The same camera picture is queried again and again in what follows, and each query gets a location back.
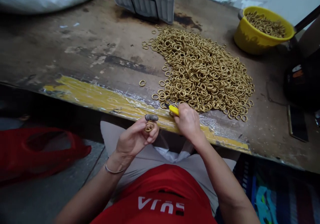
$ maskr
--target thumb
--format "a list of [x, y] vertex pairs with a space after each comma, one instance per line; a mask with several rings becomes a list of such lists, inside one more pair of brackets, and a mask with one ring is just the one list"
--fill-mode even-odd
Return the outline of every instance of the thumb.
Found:
[[128, 136], [135, 134], [137, 132], [142, 131], [145, 127], [146, 127], [146, 124], [144, 122], [140, 122], [140, 123], [136, 122], [131, 127], [129, 127], [127, 129], [127, 134], [128, 134]]
[[174, 115], [174, 120], [175, 120], [175, 122], [176, 122], [177, 124], [179, 124], [179, 122], [180, 122], [179, 116], [177, 116], [176, 114], [173, 114], [173, 115]]

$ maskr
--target hand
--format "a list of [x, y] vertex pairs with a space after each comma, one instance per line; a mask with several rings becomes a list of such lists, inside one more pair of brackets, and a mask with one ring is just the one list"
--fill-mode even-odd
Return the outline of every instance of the hand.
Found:
[[144, 131], [146, 123], [147, 120], [143, 117], [125, 130], [119, 137], [116, 152], [123, 157], [134, 159], [146, 145], [153, 143], [158, 136], [159, 127], [154, 121], [154, 128], [147, 133]]
[[186, 103], [180, 104], [178, 109], [179, 116], [174, 115], [174, 120], [180, 132], [194, 143], [194, 140], [203, 134], [200, 129], [199, 114]]

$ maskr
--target yellow tool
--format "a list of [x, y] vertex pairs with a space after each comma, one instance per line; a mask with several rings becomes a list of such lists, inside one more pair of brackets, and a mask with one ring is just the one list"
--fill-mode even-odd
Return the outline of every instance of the yellow tool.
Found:
[[177, 116], [179, 116], [179, 109], [177, 109], [176, 107], [169, 105], [169, 104], [164, 104], [167, 109], [169, 109], [171, 112], [173, 112], [174, 114], [176, 114]]

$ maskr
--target wrist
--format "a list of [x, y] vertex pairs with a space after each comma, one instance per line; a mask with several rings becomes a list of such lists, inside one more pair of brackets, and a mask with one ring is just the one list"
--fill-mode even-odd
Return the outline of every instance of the wrist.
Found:
[[133, 158], [129, 156], [125, 156], [116, 150], [110, 155], [109, 159], [106, 162], [106, 165], [109, 170], [113, 172], [121, 171], [127, 169]]
[[203, 131], [200, 131], [198, 134], [194, 135], [191, 142], [198, 152], [199, 149], [203, 147], [211, 146]]

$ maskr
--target mobile phone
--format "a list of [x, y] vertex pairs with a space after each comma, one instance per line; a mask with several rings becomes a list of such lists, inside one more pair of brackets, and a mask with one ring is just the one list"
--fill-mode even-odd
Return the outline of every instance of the mobile phone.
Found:
[[303, 142], [309, 141], [307, 126], [301, 108], [288, 105], [288, 122], [289, 133], [292, 137]]

